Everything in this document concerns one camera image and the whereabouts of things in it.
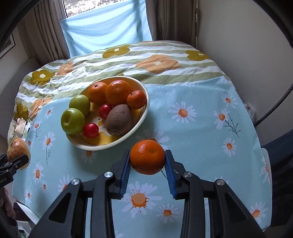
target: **cable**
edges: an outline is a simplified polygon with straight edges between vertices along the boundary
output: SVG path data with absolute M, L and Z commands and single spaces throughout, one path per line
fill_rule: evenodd
M 287 92 L 282 96 L 282 98 L 276 103 L 276 105 L 274 105 L 274 106 L 272 107 L 272 109 L 269 110 L 269 111 L 267 112 L 267 114 L 265 114 L 261 119 L 259 119 L 256 123 L 253 124 L 254 127 L 257 127 L 257 126 L 258 126 L 263 120 L 265 120 L 270 114 L 272 114 L 272 112 L 273 112 L 274 110 L 276 110 L 278 106 L 281 105 L 281 103 L 286 99 L 286 97 L 288 97 L 288 95 L 292 92 L 292 90 L 293 90 L 293 84 L 291 84 L 290 88 L 289 88 L 289 89 L 287 90 Z

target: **red cherry tomato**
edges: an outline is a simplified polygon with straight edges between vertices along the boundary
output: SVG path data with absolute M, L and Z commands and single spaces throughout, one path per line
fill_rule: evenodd
M 94 138 L 99 134 L 99 127 L 95 123 L 85 124 L 84 136 L 87 138 Z
M 107 119 L 107 116 L 112 109 L 113 109 L 113 107 L 110 104 L 102 105 L 99 109 L 99 116 L 102 119 Z

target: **kiwi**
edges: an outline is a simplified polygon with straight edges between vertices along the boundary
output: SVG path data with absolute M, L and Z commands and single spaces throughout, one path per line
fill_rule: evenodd
M 106 119 L 106 130 L 110 135 L 123 136 L 133 127 L 133 115 L 130 107 L 120 104 L 114 107 Z

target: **picture frame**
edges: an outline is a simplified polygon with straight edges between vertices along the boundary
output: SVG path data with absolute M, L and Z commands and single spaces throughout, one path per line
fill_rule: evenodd
M 11 34 L 7 41 L 5 42 L 3 48 L 0 50 L 0 59 L 9 51 L 11 50 L 13 47 L 15 46 L 15 41 L 13 38 L 13 35 Z

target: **light blue curtain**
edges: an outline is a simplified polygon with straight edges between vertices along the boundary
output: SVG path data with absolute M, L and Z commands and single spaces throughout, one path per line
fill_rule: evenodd
M 60 23 L 71 57 L 115 45 L 152 40 L 145 0 L 124 0 Z

